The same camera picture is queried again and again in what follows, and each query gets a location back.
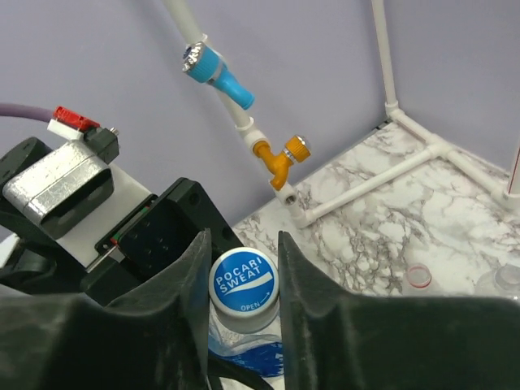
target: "pipe joint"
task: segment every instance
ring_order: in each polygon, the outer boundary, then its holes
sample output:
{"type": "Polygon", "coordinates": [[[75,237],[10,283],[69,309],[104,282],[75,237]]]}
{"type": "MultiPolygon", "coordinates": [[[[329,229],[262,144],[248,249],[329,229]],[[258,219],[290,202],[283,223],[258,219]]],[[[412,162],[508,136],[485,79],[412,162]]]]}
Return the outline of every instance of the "pipe joint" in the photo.
{"type": "Polygon", "coordinates": [[[427,140],[427,150],[430,150],[431,158],[448,159],[448,155],[456,150],[455,146],[436,134],[431,134],[427,140]]]}
{"type": "Polygon", "coordinates": [[[520,194],[508,193],[507,189],[502,186],[495,187],[491,192],[491,198],[506,210],[520,208],[520,194]]]}
{"type": "Polygon", "coordinates": [[[384,108],[388,117],[392,116],[392,112],[400,110],[399,102],[396,100],[394,103],[384,103],[384,108]]]}
{"type": "Polygon", "coordinates": [[[301,208],[297,193],[289,183],[285,183],[280,191],[275,191],[275,195],[291,215],[294,226],[298,229],[309,226],[306,212],[301,208]]]}
{"type": "Polygon", "coordinates": [[[267,140],[259,141],[253,146],[253,153],[266,165],[274,175],[270,181],[276,191],[280,191],[287,183],[289,168],[295,163],[302,163],[310,156],[308,141],[302,136],[294,136],[286,144],[284,150],[274,155],[267,140]]]}
{"type": "Polygon", "coordinates": [[[298,228],[307,228],[308,226],[312,225],[314,222],[318,220],[318,216],[312,211],[307,210],[305,211],[305,222],[301,223],[301,226],[298,228]]]}
{"type": "Polygon", "coordinates": [[[235,129],[238,132],[247,132],[247,131],[251,130],[253,126],[254,126],[254,119],[253,119],[253,117],[250,116],[249,123],[247,123],[245,126],[235,125],[235,129]]]}

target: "metal block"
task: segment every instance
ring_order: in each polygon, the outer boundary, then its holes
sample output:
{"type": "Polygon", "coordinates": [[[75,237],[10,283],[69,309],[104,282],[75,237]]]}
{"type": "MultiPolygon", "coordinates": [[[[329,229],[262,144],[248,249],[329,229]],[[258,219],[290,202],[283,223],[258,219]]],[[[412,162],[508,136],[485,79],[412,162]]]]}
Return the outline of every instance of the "metal block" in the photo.
{"type": "Polygon", "coordinates": [[[69,141],[11,179],[3,196],[57,240],[113,192],[111,169],[81,141],[69,141]]]}

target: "pocari sweat logo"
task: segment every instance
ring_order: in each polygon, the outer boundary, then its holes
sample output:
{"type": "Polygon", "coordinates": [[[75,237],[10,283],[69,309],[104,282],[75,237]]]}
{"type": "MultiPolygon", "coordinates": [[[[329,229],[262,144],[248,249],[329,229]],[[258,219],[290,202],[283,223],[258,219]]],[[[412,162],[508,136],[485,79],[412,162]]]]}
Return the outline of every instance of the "pocari sweat logo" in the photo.
{"type": "Polygon", "coordinates": [[[271,264],[253,252],[237,252],[224,259],[214,273],[217,298],[229,309],[253,311],[262,307],[275,287],[271,264]]]}

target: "pocari sweat bottle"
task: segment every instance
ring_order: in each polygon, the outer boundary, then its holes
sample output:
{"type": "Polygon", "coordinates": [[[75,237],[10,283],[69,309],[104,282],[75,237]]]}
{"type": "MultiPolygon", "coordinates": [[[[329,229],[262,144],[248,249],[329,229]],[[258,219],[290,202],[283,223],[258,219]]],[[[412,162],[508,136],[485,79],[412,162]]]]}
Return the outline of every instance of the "pocari sweat bottle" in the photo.
{"type": "Polygon", "coordinates": [[[253,248],[220,256],[210,271],[212,353],[264,378],[284,373],[276,265],[253,248]]]}

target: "electrical cable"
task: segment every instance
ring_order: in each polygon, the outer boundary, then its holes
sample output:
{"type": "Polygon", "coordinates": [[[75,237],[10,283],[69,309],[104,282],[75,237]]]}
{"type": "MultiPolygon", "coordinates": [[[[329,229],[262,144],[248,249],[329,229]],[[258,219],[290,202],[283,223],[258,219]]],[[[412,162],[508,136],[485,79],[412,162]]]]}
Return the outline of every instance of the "electrical cable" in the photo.
{"type": "Polygon", "coordinates": [[[53,118],[53,111],[46,108],[24,106],[14,103],[0,103],[0,116],[25,118],[49,122],[53,118]]]}

